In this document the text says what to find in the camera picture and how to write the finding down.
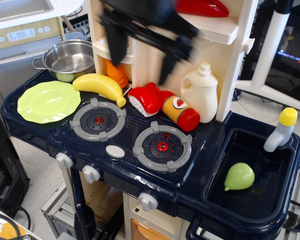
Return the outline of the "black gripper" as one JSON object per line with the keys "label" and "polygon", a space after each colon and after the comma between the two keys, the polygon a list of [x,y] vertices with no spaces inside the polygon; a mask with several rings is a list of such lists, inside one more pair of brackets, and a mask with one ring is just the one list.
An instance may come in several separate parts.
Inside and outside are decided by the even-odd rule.
{"label": "black gripper", "polygon": [[127,54],[128,36],[160,50],[159,85],[163,85],[180,60],[193,55],[192,38],[198,29],[182,18],[173,0],[102,0],[101,24],[106,30],[112,64],[116,67]]}

